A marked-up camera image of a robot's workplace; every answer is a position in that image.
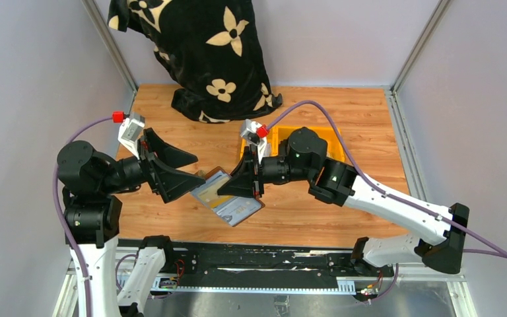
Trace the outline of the white grey card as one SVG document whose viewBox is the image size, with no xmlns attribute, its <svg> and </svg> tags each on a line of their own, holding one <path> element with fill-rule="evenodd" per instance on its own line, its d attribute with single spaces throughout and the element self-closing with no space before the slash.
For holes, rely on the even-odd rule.
<svg viewBox="0 0 507 317">
<path fill-rule="evenodd" d="M 253 198 L 234 197 L 214 208 L 215 214 L 231 227 L 239 225 L 265 205 Z"/>
</svg>

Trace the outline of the brown leather card holder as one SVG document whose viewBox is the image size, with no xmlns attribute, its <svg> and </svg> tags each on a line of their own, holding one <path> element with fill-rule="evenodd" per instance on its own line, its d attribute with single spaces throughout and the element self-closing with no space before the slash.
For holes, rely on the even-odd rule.
<svg viewBox="0 0 507 317">
<path fill-rule="evenodd" d="M 214 208 L 237 196 L 219 195 L 217 190 L 230 179 L 230 175 L 221 167 L 216 167 L 204 176 L 205 184 L 191 191 L 191 195 L 213 213 Z"/>
</svg>

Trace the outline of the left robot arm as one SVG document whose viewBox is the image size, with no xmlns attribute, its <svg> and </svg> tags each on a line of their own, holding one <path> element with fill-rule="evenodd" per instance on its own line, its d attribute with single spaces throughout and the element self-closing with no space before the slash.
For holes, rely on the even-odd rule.
<svg viewBox="0 0 507 317">
<path fill-rule="evenodd" d="M 58 200 L 77 272 L 81 316 L 142 316 L 156 276 L 176 264 L 168 236 L 142 239 L 135 265 L 117 286 L 116 254 L 122 203 L 119 194 L 148 184 L 170 203 L 204 184 L 184 171 L 198 158 L 163 141 L 151 128 L 137 140 L 135 156 L 115 160 L 89 142 L 71 141 L 57 155 Z"/>
</svg>

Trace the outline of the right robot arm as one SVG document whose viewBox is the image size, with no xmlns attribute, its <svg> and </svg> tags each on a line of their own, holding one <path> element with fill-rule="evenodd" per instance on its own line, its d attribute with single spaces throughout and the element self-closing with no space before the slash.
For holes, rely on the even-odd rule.
<svg viewBox="0 0 507 317">
<path fill-rule="evenodd" d="M 244 148 L 242 158 L 219 195 L 261 198 L 266 184 L 307 181 L 318 201 L 365 211 L 407 229 L 390 238 L 359 238 L 351 253 L 351 267 L 368 275 L 379 267 L 422 263 L 446 274 L 461 270 L 469 208 L 460 203 L 435 205 L 393 190 L 355 167 L 327 156 L 327 141 L 307 127 L 294 130 L 279 144 L 274 157 L 261 156 L 261 139 Z"/>
</svg>

